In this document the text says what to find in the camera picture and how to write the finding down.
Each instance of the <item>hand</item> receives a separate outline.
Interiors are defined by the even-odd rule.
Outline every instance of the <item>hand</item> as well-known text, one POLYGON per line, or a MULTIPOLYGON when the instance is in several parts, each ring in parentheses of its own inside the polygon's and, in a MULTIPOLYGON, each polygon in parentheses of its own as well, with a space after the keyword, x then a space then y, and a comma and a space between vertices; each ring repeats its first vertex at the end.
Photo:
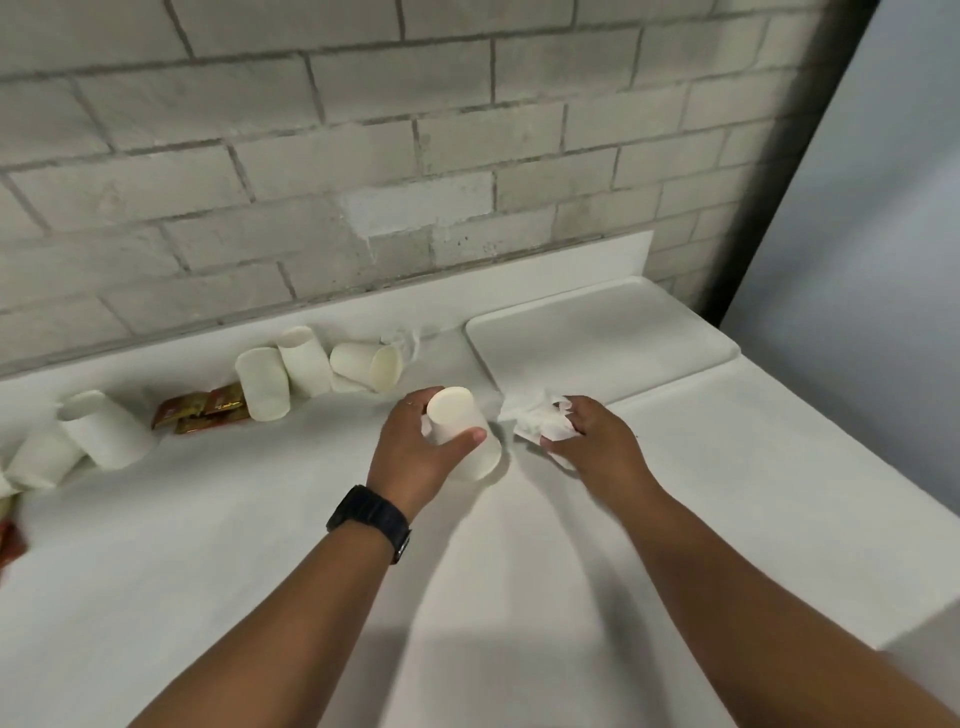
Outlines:
POLYGON ((487 439, 486 430, 472 427, 444 445, 427 442, 420 433, 420 418, 442 389, 411 392, 396 403, 370 463, 367 487, 399 508, 408 523, 440 492, 450 471, 487 439))
POLYGON ((568 399, 573 410, 567 418, 582 437, 556 442, 544 437, 540 444, 569 460, 593 496, 617 513, 625 496, 656 484, 656 480, 634 433, 623 420, 589 397, 568 399))

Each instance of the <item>right hand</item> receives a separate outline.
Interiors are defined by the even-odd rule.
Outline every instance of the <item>right hand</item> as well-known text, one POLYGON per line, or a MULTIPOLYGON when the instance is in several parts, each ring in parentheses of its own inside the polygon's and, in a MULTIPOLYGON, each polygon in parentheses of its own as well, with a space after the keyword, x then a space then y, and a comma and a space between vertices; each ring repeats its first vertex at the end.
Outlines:
POLYGON ((557 441, 544 437, 540 444, 569 460, 593 496, 616 512, 624 497, 656 481, 636 436, 623 420, 597 400, 568 399, 573 411, 567 418, 582 437, 557 441))

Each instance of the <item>gray wall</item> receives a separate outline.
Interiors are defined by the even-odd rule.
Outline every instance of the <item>gray wall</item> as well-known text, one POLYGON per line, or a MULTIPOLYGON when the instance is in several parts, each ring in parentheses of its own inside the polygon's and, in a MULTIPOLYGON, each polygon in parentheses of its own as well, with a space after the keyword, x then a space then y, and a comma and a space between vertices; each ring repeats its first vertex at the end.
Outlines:
POLYGON ((880 5, 723 329, 960 513, 957 28, 880 5))
POLYGON ((696 305, 864 7, 0 0, 0 375, 650 227, 696 305))

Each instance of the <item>watch strap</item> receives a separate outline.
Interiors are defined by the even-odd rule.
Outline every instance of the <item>watch strap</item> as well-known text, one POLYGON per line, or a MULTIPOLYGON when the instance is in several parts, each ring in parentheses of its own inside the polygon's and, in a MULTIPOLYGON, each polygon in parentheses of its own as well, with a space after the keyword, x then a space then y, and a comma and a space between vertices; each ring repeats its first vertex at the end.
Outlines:
POLYGON ((326 522, 326 530, 332 531, 347 521, 371 526, 386 536, 394 547, 392 564, 400 560, 410 541, 410 524, 399 508, 362 485, 350 488, 330 516, 330 520, 326 522))

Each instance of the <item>brick wall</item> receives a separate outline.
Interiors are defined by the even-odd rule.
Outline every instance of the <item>brick wall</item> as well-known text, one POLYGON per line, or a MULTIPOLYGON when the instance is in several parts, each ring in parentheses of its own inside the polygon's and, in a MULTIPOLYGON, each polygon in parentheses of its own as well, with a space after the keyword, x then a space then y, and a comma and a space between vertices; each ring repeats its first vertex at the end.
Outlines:
POLYGON ((0 7, 0 373, 651 227, 646 275, 702 305, 869 17, 852 0, 0 7))

